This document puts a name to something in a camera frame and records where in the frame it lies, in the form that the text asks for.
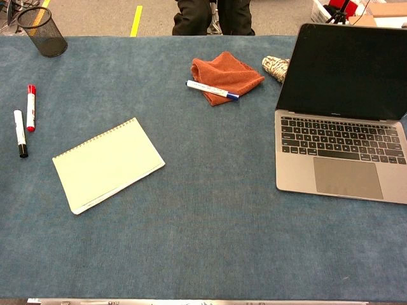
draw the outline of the pen holder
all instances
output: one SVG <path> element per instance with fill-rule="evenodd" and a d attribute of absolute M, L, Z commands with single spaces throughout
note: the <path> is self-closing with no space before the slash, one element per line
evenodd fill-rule
<path fill-rule="evenodd" d="M 68 47 L 48 8 L 36 6 L 22 11 L 17 24 L 24 29 L 43 56 L 58 56 Z"/>

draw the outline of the white notebook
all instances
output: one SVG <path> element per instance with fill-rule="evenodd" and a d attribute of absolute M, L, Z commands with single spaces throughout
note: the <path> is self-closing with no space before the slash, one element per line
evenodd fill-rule
<path fill-rule="evenodd" d="M 165 165 L 132 118 L 52 158 L 74 214 L 80 214 Z"/>

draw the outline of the marker on towel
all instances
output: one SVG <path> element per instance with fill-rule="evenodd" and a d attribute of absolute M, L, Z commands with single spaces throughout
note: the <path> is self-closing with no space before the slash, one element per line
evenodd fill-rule
<path fill-rule="evenodd" d="M 17 133 L 17 144 L 21 158 L 28 157 L 27 145 L 25 143 L 23 114 L 21 110 L 14 110 L 15 132 Z"/>
<path fill-rule="evenodd" d="M 194 88 L 194 89 L 198 89 L 198 90 L 201 90 L 201 91 L 213 93 L 213 94 L 219 95 L 221 97 L 231 98 L 232 100 L 238 100 L 238 98 L 239 98 L 239 96 L 237 94 L 230 93 L 230 92 L 228 92 L 226 90 L 211 87 L 211 86 L 204 85 L 204 84 L 201 84 L 201 83 L 197 83 L 196 81 L 187 81 L 186 85 L 188 87 L 190 87 L 190 88 Z"/>
<path fill-rule="evenodd" d="M 29 84 L 27 87 L 27 130 L 33 132 L 36 129 L 36 92 L 35 85 Z"/>

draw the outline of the black pants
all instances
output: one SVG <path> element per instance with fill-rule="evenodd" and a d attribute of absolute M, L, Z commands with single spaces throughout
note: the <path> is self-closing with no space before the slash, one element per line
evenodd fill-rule
<path fill-rule="evenodd" d="M 250 0 L 217 0 L 224 35 L 254 35 Z M 210 0 L 178 0 L 172 35 L 206 35 L 212 21 Z"/>

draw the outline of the laptop trackpad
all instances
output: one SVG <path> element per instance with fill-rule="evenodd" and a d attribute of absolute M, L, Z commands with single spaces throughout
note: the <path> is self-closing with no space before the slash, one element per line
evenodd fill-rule
<path fill-rule="evenodd" d="M 374 163 L 314 158 L 314 169 L 320 193 L 383 199 Z"/>

